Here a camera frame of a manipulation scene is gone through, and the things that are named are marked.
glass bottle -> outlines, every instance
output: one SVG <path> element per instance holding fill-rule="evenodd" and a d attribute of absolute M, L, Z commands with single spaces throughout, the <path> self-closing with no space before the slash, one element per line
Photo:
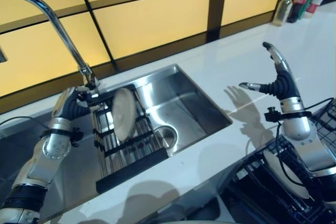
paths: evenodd
<path fill-rule="evenodd" d="M 276 26 L 281 26 L 287 20 L 292 5 L 292 0 L 281 0 L 278 4 L 272 23 Z"/>

dish rack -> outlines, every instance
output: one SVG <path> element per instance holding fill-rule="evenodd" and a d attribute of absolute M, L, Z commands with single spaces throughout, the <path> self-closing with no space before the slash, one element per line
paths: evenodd
<path fill-rule="evenodd" d="M 311 120 L 317 127 L 320 139 L 325 141 L 330 148 L 336 150 L 335 100 L 315 113 Z M 302 161 L 295 154 L 294 147 L 282 136 L 279 136 L 279 146 L 282 161 L 286 163 L 303 182 L 311 196 L 309 199 L 301 199 L 287 192 L 284 186 L 278 182 L 276 176 L 268 169 L 262 152 L 269 150 L 277 154 L 275 140 L 272 140 L 266 147 L 251 154 L 243 161 L 241 169 L 233 179 L 230 190 L 237 190 L 244 196 L 248 195 L 252 198 L 253 193 L 250 192 L 251 190 L 245 190 L 244 186 L 242 186 L 247 185 L 252 188 L 250 184 L 243 184 L 243 179 L 245 178 L 244 183 L 248 181 L 248 183 L 253 183 L 257 186 L 257 190 L 262 194 L 262 196 L 259 195 L 259 197 L 269 197 L 273 199 L 265 201 L 257 199 L 257 201 L 265 205 L 273 204 L 272 208 L 276 206 L 277 209 L 274 215 L 276 216 L 276 212 L 281 212 L 279 217 L 283 218 L 282 222 L 284 223 L 336 223 L 335 216 L 324 207 L 319 190 L 304 169 Z"/>
<path fill-rule="evenodd" d="M 168 158 L 162 141 L 154 133 L 135 86 L 124 88 L 133 93 L 137 111 L 135 133 L 124 142 L 116 137 L 111 113 L 116 90 L 102 94 L 89 103 L 90 106 L 100 104 L 103 107 L 92 114 L 95 147 L 101 164 L 102 178 L 96 182 L 96 190 L 100 194 Z"/>

black strap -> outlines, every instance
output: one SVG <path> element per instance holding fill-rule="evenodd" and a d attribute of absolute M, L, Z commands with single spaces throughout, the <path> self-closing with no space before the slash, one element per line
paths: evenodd
<path fill-rule="evenodd" d="M 312 114 L 310 111 L 301 111 L 294 113 L 281 114 L 279 111 L 275 110 L 275 107 L 269 107 L 268 113 L 265 113 L 265 119 L 268 122 L 278 122 L 284 119 L 292 119 L 292 118 L 302 118 L 304 116 L 311 117 Z"/>
<path fill-rule="evenodd" d="M 58 134 L 58 135 L 64 135 L 64 136 L 71 137 L 72 132 L 71 131 L 65 131 L 65 130 L 48 129 L 48 130 L 45 130 L 41 133 L 40 138 L 43 138 L 45 136 L 49 136 L 51 134 Z"/>

white countertop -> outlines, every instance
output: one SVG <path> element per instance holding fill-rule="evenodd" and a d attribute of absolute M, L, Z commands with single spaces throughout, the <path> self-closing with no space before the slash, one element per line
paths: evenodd
<path fill-rule="evenodd" d="M 103 85 L 111 86 L 176 63 L 232 116 L 233 124 L 64 213 L 57 223 L 134 223 L 253 151 L 261 144 L 260 138 L 262 143 L 269 140 L 272 134 L 267 129 L 275 124 L 266 122 L 263 113 L 270 106 L 280 110 L 277 99 L 253 91 L 233 94 L 228 89 L 245 81 L 275 80 L 274 63 L 261 45 L 263 41 L 274 44 L 286 57 L 306 106 L 335 97 L 335 13 L 336 3 L 328 4 L 312 19 L 282 27 L 261 25 L 103 79 Z M 237 107 L 225 90 L 238 95 Z M 0 121 L 50 110 L 57 98 L 2 114 Z"/>

black dish rack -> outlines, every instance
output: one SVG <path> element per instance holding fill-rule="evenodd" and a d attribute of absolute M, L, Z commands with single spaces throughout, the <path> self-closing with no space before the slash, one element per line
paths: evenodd
<path fill-rule="evenodd" d="M 336 150 L 336 104 L 328 103 L 311 118 L 315 123 L 322 141 Z M 275 140 L 266 147 L 254 152 L 243 161 L 239 172 L 229 186 L 229 191 L 248 207 L 265 217 L 265 222 L 329 224 L 336 223 L 335 216 L 322 202 L 317 185 L 310 179 L 301 160 L 295 154 L 294 147 L 282 136 L 279 137 L 281 159 L 300 178 L 307 188 L 310 198 L 301 199 L 287 192 L 277 178 L 268 169 L 263 151 L 277 154 Z"/>
<path fill-rule="evenodd" d="M 103 105 L 103 109 L 92 115 L 95 147 L 101 164 L 102 178 L 96 182 L 96 190 L 100 194 L 168 158 L 135 86 L 123 88 L 132 91 L 137 111 L 135 133 L 131 139 L 120 142 L 114 133 L 111 110 L 116 90 L 100 95 L 89 103 L 90 106 Z"/>

